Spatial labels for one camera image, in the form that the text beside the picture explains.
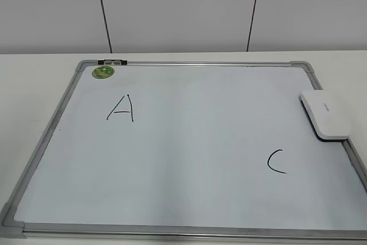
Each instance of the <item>whiteboard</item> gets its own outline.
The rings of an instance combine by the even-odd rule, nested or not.
[[[313,89],[302,68],[114,66],[96,79],[96,67],[81,75],[15,220],[367,229],[367,193],[345,149],[319,141],[302,108]]]

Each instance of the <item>white table surface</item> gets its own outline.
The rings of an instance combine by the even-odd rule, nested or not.
[[[85,59],[308,61],[313,66],[323,89],[330,91],[351,120],[353,126],[352,142],[364,163],[367,164],[367,51],[0,55],[0,208],[7,202],[15,183],[64,93],[77,63]],[[145,245],[151,243],[158,244],[159,242],[0,238],[0,244],[4,245]]]

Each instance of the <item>gray corner bracket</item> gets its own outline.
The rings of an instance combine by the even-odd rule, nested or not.
[[[10,203],[5,203],[0,212],[0,238],[25,238],[24,223],[14,221],[15,209]]]

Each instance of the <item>black marker writing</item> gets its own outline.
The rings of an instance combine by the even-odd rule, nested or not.
[[[111,116],[112,112],[114,112],[114,111],[115,111],[115,109],[117,108],[117,106],[120,104],[120,102],[121,102],[124,98],[125,98],[125,95],[123,95],[123,96],[122,96],[122,98],[119,100],[119,102],[117,103],[117,105],[115,105],[114,109],[112,109],[112,111],[108,114],[108,116],[107,116],[107,119],[106,119],[106,120],[108,120],[108,118]]]
[[[270,154],[270,156],[269,156],[269,158],[268,158],[268,162],[267,162],[268,167],[269,167],[270,169],[274,170],[275,172],[279,172],[279,173],[287,174],[286,172],[281,172],[280,170],[273,169],[273,168],[270,166],[270,164],[269,164],[271,157],[272,157],[275,153],[277,153],[277,152],[279,152],[279,151],[283,151],[283,149],[275,150],[272,154]]]
[[[127,94],[128,97],[128,101],[130,102],[130,111],[115,111],[115,109],[117,108],[117,106],[119,106],[119,104],[122,102],[122,100],[125,98],[125,95],[122,96],[122,98],[118,101],[118,103],[115,105],[114,109],[111,110],[111,112],[108,114],[106,120],[108,120],[111,116],[112,113],[130,113],[131,114],[131,121],[134,122],[134,118],[132,117],[132,103],[131,103],[131,99],[130,99],[130,95]]]
[[[131,103],[131,99],[130,99],[130,95],[127,94],[128,97],[128,101],[130,102],[130,110],[131,110],[131,121],[134,122],[134,117],[132,116],[132,103]]]

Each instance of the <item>gray plastic corner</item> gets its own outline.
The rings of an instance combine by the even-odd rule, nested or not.
[[[318,81],[315,71],[312,68],[311,64],[309,64],[306,61],[290,61],[290,64],[292,67],[301,67],[308,75],[314,89],[322,90],[322,86],[320,82]]]
[[[82,60],[78,63],[77,67],[75,68],[75,71],[84,71],[86,67],[91,65],[98,65],[97,60]]]
[[[314,69],[312,68],[311,64],[306,61],[291,61],[291,65],[293,67],[302,67],[306,73],[314,73]]]
[[[25,238],[23,235],[24,222],[15,221],[16,209],[10,203],[5,203],[0,212],[0,238]]]

